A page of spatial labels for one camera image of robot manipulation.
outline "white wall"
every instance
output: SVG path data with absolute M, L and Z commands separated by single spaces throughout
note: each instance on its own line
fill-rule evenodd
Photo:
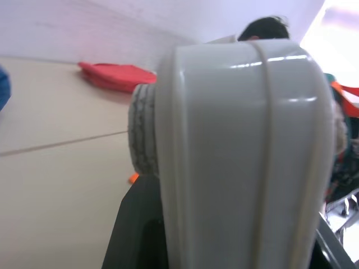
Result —
M 318 62 L 324 72 L 333 74 L 346 86 L 359 87 L 359 2 L 338 1 L 329 6 L 316 27 L 301 45 Z M 359 98 L 348 94 L 351 101 Z
M 155 68 L 177 44 L 240 32 L 287 16 L 300 41 L 324 0 L 2 0 L 0 55 Z

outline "black hair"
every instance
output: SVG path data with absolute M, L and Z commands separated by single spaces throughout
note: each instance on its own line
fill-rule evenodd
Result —
M 260 18 L 250 23 L 244 32 L 240 35 L 238 41 L 248 40 L 252 36 L 258 36 L 259 39 L 289 39 L 289 32 L 283 19 L 277 16 L 273 16 Z

